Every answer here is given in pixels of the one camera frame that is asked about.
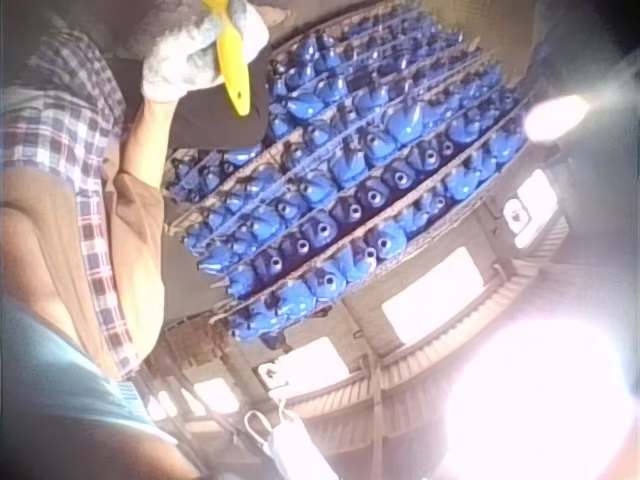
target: plaid shirt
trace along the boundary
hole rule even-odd
[[[2,166],[38,168],[73,188],[96,316],[127,376],[139,358],[115,288],[102,183],[105,149],[121,134],[122,94],[96,46],[83,34],[63,31],[42,41],[3,97]],[[18,106],[11,108],[14,99]]]

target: hand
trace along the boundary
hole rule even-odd
[[[267,27],[253,5],[245,0],[229,0],[228,12],[242,35],[245,60],[250,62],[267,44]],[[221,20],[211,14],[197,24],[161,37],[144,61],[143,95],[152,102],[166,103],[191,90],[221,83],[215,46],[221,26]]]

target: person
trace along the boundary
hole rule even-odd
[[[254,59],[264,23],[245,0],[229,14]],[[163,322],[159,188],[181,103],[223,87],[219,32],[207,15],[155,42],[128,127],[112,71],[78,31],[42,38],[3,85],[2,478],[200,476],[116,381]]]

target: yellow tool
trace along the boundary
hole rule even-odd
[[[222,30],[216,40],[220,73],[231,103],[240,116],[246,116],[251,109],[251,90],[249,89],[249,66],[242,51],[242,36],[231,23],[227,7],[229,0],[204,0],[214,15],[222,23]]]

